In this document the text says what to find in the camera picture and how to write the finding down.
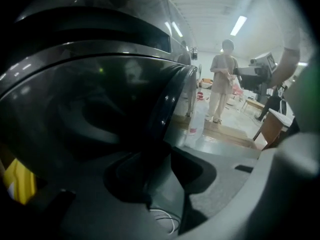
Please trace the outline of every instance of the wooden platform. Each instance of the wooden platform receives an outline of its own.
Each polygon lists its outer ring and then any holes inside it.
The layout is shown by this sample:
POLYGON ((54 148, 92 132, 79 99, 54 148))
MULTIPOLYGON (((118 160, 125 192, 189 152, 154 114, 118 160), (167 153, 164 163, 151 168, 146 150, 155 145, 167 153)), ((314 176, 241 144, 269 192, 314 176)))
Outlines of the wooden platform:
MULTIPOLYGON (((190 117, 173 115, 171 121, 177 127, 188 130, 190 119, 190 117)), ((203 135, 243 147, 257 149, 255 142, 248 138, 244 131, 214 122, 205 121, 203 135)))

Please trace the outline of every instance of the machine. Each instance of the machine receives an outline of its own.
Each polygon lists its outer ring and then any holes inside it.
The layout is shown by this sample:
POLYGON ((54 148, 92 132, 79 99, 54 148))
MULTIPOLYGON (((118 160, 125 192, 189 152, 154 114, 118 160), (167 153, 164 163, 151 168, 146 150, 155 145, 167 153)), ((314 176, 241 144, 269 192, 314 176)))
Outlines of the machine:
MULTIPOLYGON (((217 216, 192 207, 190 195, 219 177, 211 154, 177 148, 177 118, 190 114, 196 98, 197 49, 169 0, 10 4, 0 142, 37 181, 26 205, 1 186, 10 237, 262 239, 282 232, 281 222, 298 217, 293 211, 310 211, 294 208, 306 201, 302 190, 314 194, 319 183, 318 136, 311 133, 264 151, 217 216)), ((263 91, 271 58, 238 68, 241 87, 263 91)))

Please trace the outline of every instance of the hand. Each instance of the hand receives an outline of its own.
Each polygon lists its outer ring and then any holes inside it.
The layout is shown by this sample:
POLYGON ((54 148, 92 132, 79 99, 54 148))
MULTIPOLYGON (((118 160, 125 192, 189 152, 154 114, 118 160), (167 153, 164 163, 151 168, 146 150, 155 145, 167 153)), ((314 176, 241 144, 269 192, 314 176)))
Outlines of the hand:
POLYGON ((229 70, 227 68, 221 68, 220 72, 225 74, 225 75, 229 75, 229 70))

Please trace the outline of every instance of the man's hair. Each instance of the man's hair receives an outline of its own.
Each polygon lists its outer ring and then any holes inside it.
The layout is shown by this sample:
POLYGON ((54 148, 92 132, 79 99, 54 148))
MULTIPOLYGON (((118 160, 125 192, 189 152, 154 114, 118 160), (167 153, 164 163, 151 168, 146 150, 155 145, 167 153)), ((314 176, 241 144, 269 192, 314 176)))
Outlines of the man's hair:
POLYGON ((234 42, 232 42, 230 39, 226 39, 226 40, 224 40, 223 42, 222 42, 222 49, 224 48, 224 47, 231 47, 232 48, 232 50, 234 50, 235 49, 235 44, 234 44, 234 42))

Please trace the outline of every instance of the table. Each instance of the table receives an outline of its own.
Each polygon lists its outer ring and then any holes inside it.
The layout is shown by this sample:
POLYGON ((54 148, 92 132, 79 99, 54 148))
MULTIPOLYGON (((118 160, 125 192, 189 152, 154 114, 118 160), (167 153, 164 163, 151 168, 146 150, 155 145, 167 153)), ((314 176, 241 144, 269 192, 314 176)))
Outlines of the table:
POLYGON ((255 141, 261 133, 267 142, 266 146, 263 148, 265 150, 278 138, 281 131, 285 132, 291 126, 292 121, 293 120, 284 114, 269 108, 269 113, 256 135, 253 137, 253 140, 255 141))
POLYGON ((246 107, 245 107, 245 109, 244 109, 243 112, 246 111, 248 105, 250 105, 250 106, 252 106, 252 107, 254 107, 254 108, 257 108, 257 109, 259 109, 259 110, 263 110, 264 107, 265 107, 265 105, 261 104, 260 102, 258 102, 258 101, 256 101, 256 100, 249 99, 249 98, 247 98, 247 99, 245 100, 245 103, 243 104, 242 108, 244 108, 245 105, 246 105, 246 107))

